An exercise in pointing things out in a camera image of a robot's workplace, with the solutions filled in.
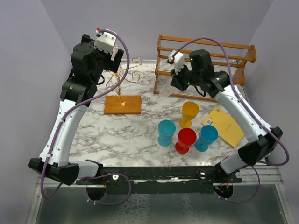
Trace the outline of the yellow plastic goblet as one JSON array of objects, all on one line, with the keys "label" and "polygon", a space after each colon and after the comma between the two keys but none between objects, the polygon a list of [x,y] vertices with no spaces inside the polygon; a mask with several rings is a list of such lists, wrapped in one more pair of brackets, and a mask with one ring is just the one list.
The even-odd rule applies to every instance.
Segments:
[{"label": "yellow plastic goblet", "polygon": [[196,118],[199,113],[199,106],[192,102],[187,101],[182,106],[182,118],[179,120],[179,126],[181,128],[190,128],[192,126],[192,120]]}]

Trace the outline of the clear ribbed wine glass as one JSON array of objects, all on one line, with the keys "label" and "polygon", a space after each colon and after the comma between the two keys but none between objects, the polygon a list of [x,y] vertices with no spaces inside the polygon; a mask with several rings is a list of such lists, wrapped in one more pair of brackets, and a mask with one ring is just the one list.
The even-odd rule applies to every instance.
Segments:
[{"label": "clear ribbed wine glass", "polygon": [[165,84],[161,91],[159,92],[159,96],[161,97],[168,97],[170,96],[171,94],[175,93],[176,92],[176,88],[171,86],[170,84]]}]

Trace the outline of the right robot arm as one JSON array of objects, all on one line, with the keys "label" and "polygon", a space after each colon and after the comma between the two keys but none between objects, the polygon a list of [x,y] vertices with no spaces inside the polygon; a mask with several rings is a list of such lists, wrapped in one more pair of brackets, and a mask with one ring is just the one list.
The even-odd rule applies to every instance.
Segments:
[{"label": "right robot arm", "polygon": [[174,65],[171,86],[180,91],[185,91],[189,86],[199,87],[227,110],[248,141],[247,145],[216,165],[215,179],[226,182],[236,170],[253,166],[272,152],[283,132],[279,127],[271,127],[253,110],[237,86],[231,85],[228,73],[214,71],[208,51],[193,51],[189,58],[191,69],[185,65],[182,53],[174,50],[169,54],[167,62]]}]

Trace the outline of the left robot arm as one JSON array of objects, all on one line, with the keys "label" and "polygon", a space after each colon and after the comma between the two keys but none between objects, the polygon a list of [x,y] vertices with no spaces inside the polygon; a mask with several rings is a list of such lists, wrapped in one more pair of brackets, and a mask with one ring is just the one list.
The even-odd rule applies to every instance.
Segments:
[{"label": "left robot arm", "polygon": [[97,92],[102,72],[116,72],[124,51],[113,55],[116,36],[104,32],[93,40],[84,34],[81,43],[73,48],[72,69],[62,86],[57,119],[49,140],[39,157],[29,161],[29,168],[65,185],[85,178],[98,184],[103,180],[99,164],[93,161],[70,162],[70,148],[78,125]]}]

